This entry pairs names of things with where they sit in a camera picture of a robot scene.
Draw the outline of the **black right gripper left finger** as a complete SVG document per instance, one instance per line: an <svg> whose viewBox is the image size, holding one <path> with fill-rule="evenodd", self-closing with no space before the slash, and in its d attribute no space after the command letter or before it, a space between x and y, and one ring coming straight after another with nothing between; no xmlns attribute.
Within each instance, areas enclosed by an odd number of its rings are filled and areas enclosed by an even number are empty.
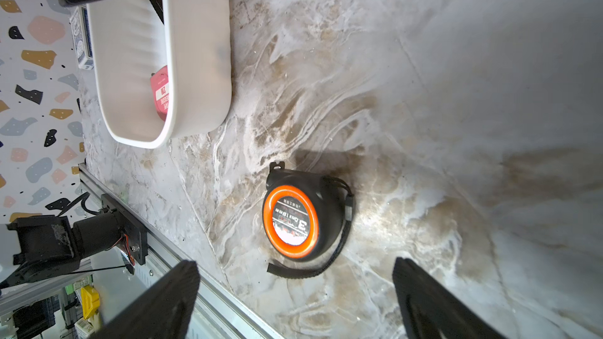
<svg viewBox="0 0 603 339"><path fill-rule="evenodd" d="M184 338L199 290L197 263L181 261L92 338Z"/></svg>

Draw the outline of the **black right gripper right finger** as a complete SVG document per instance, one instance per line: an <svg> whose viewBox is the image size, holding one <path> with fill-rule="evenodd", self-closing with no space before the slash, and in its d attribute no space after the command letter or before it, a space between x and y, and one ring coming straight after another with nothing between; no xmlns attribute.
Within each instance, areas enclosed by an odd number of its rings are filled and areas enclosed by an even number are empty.
<svg viewBox="0 0 603 339"><path fill-rule="evenodd" d="M399 257L393 282L409 338L501 338L413 260Z"/></svg>

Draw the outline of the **black orange tape measure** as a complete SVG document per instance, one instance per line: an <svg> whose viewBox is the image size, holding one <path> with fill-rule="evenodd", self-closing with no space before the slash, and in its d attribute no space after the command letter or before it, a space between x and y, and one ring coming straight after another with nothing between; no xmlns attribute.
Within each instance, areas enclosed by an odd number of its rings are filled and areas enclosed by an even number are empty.
<svg viewBox="0 0 603 339"><path fill-rule="evenodd" d="M268 241L293 262L314 261L336 243L333 253L314 268L290 268L277 261L267 273L284 279L310 279L333 265L353 224L355 194L341 178L295 169L272 162L262 203L262 224Z"/></svg>

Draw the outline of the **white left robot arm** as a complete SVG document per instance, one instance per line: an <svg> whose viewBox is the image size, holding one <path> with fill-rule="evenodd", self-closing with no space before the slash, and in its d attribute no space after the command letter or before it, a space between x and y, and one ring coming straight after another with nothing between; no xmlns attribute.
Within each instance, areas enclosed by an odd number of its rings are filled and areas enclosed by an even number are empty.
<svg viewBox="0 0 603 339"><path fill-rule="evenodd" d="M63 7L95 3L100 0L58 0ZM134 271L144 265L148 255L148 229L108 195L101 208L90 217L71 224L67 213L76 205L84 207L85 192L56 215L17 218L1 227L1 288L35 283L63 275L79 274L88 257L122 247L125 268Z"/></svg>

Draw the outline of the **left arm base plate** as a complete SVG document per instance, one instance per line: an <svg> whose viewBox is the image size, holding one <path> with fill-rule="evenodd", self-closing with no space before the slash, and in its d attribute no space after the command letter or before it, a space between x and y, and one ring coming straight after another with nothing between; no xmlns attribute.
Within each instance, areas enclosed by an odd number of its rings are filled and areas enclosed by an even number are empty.
<svg viewBox="0 0 603 339"><path fill-rule="evenodd" d="M102 208L118 221L120 240L116 246L134 267L145 265L149 252L148 229L129 209L109 194L101 196Z"/></svg>

